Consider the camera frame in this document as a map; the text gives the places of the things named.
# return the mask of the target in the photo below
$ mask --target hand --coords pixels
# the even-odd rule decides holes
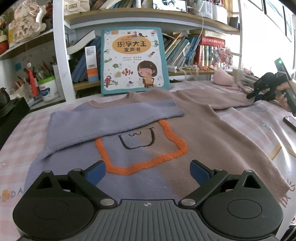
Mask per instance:
[[[292,86],[293,90],[296,90],[296,83],[293,81],[290,81],[290,85]],[[285,89],[290,89],[289,83],[284,82],[280,86],[277,87],[278,90],[282,91]],[[276,95],[276,100],[280,103],[280,105],[288,112],[291,112],[290,107],[287,103],[287,98],[282,94],[280,96]]]

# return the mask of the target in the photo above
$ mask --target cartoon face drawing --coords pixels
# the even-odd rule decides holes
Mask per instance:
[[[108,173],[128,176],[188,152],[166,120],[159,120],[133,131],[100,137],[95,141]]]

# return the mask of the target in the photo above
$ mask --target white box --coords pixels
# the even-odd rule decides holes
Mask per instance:
[[[227,10],[219,5],[213,4],[213,20],[228,24]]]

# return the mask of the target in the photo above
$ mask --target cartoon girl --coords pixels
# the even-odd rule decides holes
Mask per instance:
[[[175,1],[174,0],[171,0],[169,3],[168,3],[169,6],[171,7],[174,7],[175,6]]]
[[[143,78],[144,88],[154,87],[154,78],[157,75],[157,67],[151,61],[142,61],[138,64],[138,74]]]
[[[108,75],[105,79],[106,88],[108,88],[108,85],[110,84],[110,82],[111,82],[111,76]]]

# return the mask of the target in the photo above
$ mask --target screw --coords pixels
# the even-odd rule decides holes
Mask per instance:
[[[191,198],[185,198],[181,201],[181,203],[185,206],[192,206],[195,204],[195,201]]]
[[[100,203],[103,206],[111,206],[111,205],[114,204],[114,200],[113,199],[110,199],[110,198],[105,198],[105,199],[101,200]]]

